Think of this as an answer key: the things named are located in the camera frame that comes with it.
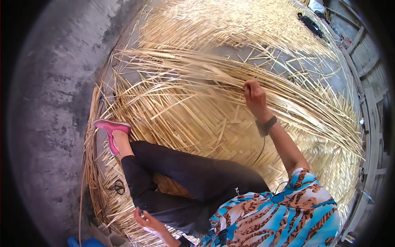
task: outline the woman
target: woman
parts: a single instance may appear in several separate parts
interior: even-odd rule
[[[288,173],[276,195],[254,171],[229,160],[215,160],[145,141],[129,143],[127,123],[98,119],[107,130],[112,154],[120,156],[135,220],[169,247],[189,246],[171,236],[164,224],[201,237],[203,246],[329,246],[339,225],[337,205],[287,132],[268,110],[256,80],[246,81],[250,111],[269,134]],[[196,199],[156,191],[152,174],[168,176]]]

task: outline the blue patterned shirt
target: blue patterned shirt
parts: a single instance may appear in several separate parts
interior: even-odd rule
[[[281,193],[236,196],[221,205],[210,222],[202,246],[329,246],[339,213],[316,176],[298,168]]]

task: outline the black cable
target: black cable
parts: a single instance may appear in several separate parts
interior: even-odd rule
[[[255,163],[258,161],[259,157],[262,155],[263,150],[265,149],[265,144],[266,144],[266,137],[263,137],[263,147],[262,147],[261,153],[258,155],[258,157],[256,157],[256,160],[254,161],[254,163],[252,165],[255,165]]]

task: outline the woman's right arm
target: woman's right arm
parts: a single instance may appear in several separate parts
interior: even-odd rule
[[[265,124],[274,116],[267,108],[266,93],[256,80],[245,82],[244,96],[248,108],[260,124]],[[268,130],[268,133],[273,140],[274,146],[285,166],[289,178],[292,172],[297,168],[310,170],[310,166],[303,154],[278,122]]]

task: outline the pink sneaker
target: pink sneaker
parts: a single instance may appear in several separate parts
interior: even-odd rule
[[[112,133],[114,130],[120,130],[129,134],[132,126],[125,122],[117,122],[114,117],[110,117],[109,119],[97,119],[93,121],[92,124],[97,128],[103,128],[106,130],[110,153],[114,156],[119,155],[119,151],[114,145],[114,137]]]

